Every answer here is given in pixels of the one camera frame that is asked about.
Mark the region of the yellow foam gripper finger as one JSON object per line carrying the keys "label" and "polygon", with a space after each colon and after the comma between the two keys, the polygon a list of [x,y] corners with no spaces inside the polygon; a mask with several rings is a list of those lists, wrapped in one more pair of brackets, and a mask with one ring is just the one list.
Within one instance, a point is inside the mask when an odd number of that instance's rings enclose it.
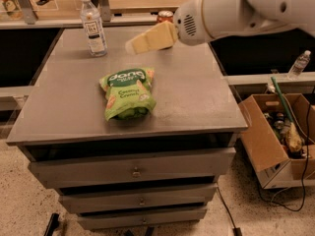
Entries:
{"label": "yellow foam gripper finger", "polygon": [[175,25],[165,21],[128,40],[125,49],[130,54],[141,54],[172,47],[177,39]]}

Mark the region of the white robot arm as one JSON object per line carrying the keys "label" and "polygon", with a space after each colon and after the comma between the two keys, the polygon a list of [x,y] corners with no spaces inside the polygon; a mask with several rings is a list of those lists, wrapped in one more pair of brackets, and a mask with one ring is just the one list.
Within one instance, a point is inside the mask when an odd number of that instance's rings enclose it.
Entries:
{"label": "white robot arm", "polygon": [[126,42],[141,54],[174,45],[190,46],[228,36],[252,36],[300,29],[315,34],[315,0],[189,0],[172,22],[158,23]]}

